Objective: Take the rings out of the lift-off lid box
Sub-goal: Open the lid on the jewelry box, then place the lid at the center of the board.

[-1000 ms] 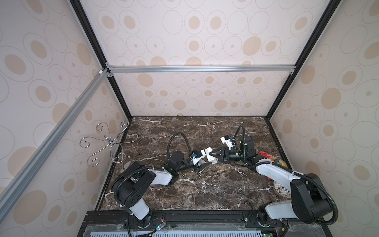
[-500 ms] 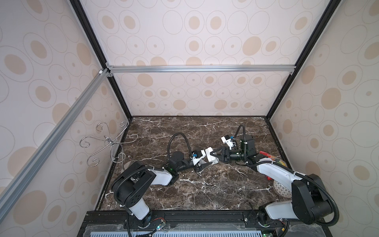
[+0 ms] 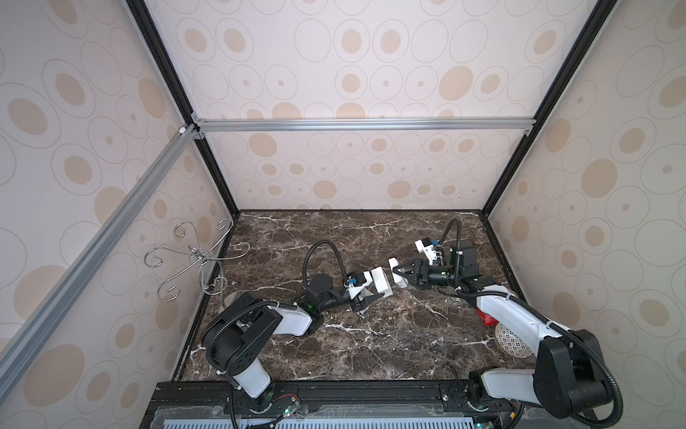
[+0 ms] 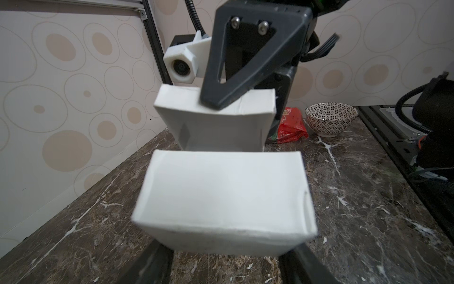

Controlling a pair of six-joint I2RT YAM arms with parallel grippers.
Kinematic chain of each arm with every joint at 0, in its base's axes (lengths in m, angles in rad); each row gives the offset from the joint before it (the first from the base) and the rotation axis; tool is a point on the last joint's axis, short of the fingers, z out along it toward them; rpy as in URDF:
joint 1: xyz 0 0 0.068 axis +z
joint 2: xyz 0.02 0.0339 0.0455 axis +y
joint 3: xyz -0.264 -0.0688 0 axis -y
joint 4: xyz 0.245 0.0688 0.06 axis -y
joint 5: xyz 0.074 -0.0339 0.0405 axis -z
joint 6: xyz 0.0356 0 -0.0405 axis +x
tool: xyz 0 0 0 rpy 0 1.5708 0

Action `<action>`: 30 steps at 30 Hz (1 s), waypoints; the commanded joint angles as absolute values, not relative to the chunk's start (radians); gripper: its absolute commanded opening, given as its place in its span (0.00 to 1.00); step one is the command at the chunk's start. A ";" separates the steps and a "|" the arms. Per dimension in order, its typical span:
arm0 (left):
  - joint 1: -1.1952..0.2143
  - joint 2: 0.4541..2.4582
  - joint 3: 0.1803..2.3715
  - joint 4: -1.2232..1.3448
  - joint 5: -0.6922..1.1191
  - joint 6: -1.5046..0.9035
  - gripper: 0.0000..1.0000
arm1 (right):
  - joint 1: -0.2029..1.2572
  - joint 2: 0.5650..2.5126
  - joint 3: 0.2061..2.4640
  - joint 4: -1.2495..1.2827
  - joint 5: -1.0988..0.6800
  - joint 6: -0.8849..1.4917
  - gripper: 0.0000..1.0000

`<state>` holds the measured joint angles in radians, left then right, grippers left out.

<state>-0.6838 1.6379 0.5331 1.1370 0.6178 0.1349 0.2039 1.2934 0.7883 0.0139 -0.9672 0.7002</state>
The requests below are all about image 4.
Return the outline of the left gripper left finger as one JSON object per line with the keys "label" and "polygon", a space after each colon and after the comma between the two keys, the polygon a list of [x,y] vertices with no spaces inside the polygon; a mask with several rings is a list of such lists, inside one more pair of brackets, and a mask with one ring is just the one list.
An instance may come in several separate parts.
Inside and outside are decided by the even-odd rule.
{"label": "left gripper left finger", "polygon": [[169,284],[174,251],[153,240],[116,284]]}

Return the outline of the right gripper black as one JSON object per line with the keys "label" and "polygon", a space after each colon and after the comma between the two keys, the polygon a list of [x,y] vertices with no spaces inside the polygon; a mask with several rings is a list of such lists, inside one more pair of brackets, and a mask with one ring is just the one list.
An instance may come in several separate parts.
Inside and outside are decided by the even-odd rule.
{"label": "right gripper black", "polygon": [[251,89],[274,89],[278,129],[300,62],[327,56],[339,36],[321,44],[319,16],[346,1],[227,1],[215,13],[201,103],[222,110]]}

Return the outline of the white lift-off box base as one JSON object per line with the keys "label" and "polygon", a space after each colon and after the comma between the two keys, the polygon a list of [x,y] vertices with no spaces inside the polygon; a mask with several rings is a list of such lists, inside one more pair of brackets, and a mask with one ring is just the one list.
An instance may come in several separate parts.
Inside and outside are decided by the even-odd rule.
{"label": "white lift-off box base", "polygon": [[131,220],[192,253],[280,256],[318,235],[299,151],[157,150]]}

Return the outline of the white lift-off box lid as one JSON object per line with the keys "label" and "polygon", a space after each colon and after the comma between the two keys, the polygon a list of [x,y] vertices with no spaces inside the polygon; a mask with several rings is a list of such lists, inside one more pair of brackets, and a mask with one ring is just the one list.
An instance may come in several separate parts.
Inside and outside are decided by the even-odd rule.
{"label": "white lift-off box lid", "polygon": [[163,84],[154,108],[184,151],[258,151],[276,115],[275,90],[253,89],[223,110],[201,104],[198,87]]}

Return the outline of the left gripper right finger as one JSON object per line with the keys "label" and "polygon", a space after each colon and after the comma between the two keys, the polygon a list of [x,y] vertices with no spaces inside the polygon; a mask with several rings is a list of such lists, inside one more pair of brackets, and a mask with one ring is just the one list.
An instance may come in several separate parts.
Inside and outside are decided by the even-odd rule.
{"label": "left gripper right finger", "polygon": [[340,284],[305,244],[279,256],[284,284]]}

